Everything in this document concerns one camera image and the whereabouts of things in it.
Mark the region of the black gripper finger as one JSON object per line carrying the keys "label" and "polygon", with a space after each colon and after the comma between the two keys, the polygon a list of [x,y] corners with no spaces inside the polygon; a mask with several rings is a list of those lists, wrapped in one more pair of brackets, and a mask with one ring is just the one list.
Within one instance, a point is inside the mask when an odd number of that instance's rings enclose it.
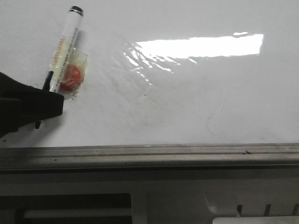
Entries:
{"label": "black gripper finger", "polygon": [[22,84],[0,74],[0,136],[17,132],[19,127],[62,115],[64,96],[50,92],[53,72],[42,89]]}

